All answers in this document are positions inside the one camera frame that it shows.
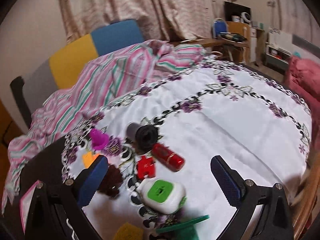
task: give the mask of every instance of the white container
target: white container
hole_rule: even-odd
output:
[[[163,214],[175,213],[187,200],[182,184],[157,178],[144,179],[137,192],[144,204]]]
[[[239,16],[232,15],[231,18],[232,18],[232,21],[235,22],[235,23],[239,23],[240,22],[240,17]]]

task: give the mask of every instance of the green lid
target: green lid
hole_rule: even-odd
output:
[[[193,225],[175,231],[176,240],[199,240],[197,231]]]
[[[164,228],[158,228],[158,229],[156,229],[156,232],[158,234],[161,234],[161,233],[165,233],[165,232],[171,232],[171,231],[176,231],[176,230],[179,230],[179,229],[184,229],[184,228],[187,228],[187,227],[192,226],[194,224],[200,223],[200,222],[202,222],[204,220],[207,220],[209,218],[210,218],[209,215],[205,215],[205,216],[202,216],[202,217],[199,217],[199,218],[195,218],[195,219],[189,220],[189,221],[184,222],[184,223],[180,223],[180,224],[176,224],[176,225],[169,226],[169,227],[164,227]]]
[[[148,191],[148,198],[158,203],[163,203],[164,201],[167,200],[172,190],[173,190],[172,183],[162,179],[158,179],[154,182],[154,184]]]

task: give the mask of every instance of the pink cloth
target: pink cloth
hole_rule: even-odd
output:
[[[310,59],[293,56],[284,84],[308,104],[312,117],[311,146],[320,150],[320,65]]]
[[[41,150],[89,119],[109,101],[145,82],[162,79],[198,64],[205,55],[201,45],[173,47],[167,41],[149,40],[90,61],[77,83],[54,92],[32,115],[27,135],[10,142],[10,169],[4,186],[2,212],[9,197],[20,189],[20,172]]]

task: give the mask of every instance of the wall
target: wall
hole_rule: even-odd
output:
[[[267,6],[274,1],[275,6]],[[224,17],[224,0],[205,0],[211,12],[212,22],[216,17]],[[302,0],[237,0],[251,8],[252,20],[263,22],[265,30],[269,26],[296,34],[320,47],[320,27]]]
[[[0,26],[0,99],[23,132],[28,129],[10,90],[66,44],[58,0],[18,0]]]

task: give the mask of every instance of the embroidered tablecloth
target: embroidered tablecloth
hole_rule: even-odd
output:
[[[140,156],[125,134],[130,122],[154,125],[159,142],[185,158],[176,173],[155,164],[156,177],[186,187],[188,199],[176,214],[161,215],[141,203],[135,176]],[[199,238],[216,239],[236,209],[211,174],[215,155],[258,185],[280,182],[291,202],[306,168],[311,138],[310,110],[303,99],[245,67],[209,58],[112,101],[70,132],[62,154],[63,181],[84,169],[83,154],[94,152],[87,136],[93,127],[111,136],[101,153],[124,178],[117,199],[96,192],[83,208],[105,240],[125,222],[146,229],[145,239],[164,239],[154,233],[155,227],[206,214],[210,219],[196,225]]]

